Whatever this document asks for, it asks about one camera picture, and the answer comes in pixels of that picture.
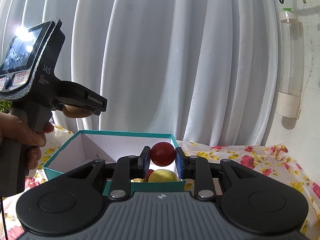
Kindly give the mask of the person's left hand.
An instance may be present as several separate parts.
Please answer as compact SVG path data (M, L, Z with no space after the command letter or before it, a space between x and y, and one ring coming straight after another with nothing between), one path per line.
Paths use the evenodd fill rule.
M54 126L48 122L43 132L33 132L18 117L1 112L1 142L4 138L9 138L28 145L27 167L29 170L37 168L38 161L41 159L40 148L46 145L46 134L53 130Z

